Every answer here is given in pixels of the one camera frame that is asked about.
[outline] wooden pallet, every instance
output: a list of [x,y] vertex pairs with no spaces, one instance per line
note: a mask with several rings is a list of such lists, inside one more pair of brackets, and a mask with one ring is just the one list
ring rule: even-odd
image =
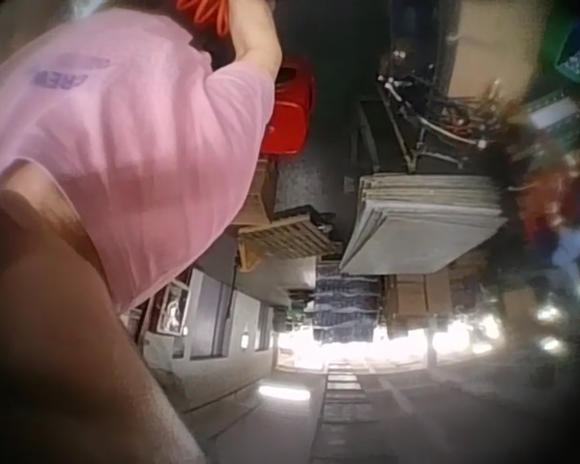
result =
[[311,222],[309,215],[280,219],[267,225],[244,227],[239,239],[245,247],[280,259],[336,254],[341,244],[332,242]]

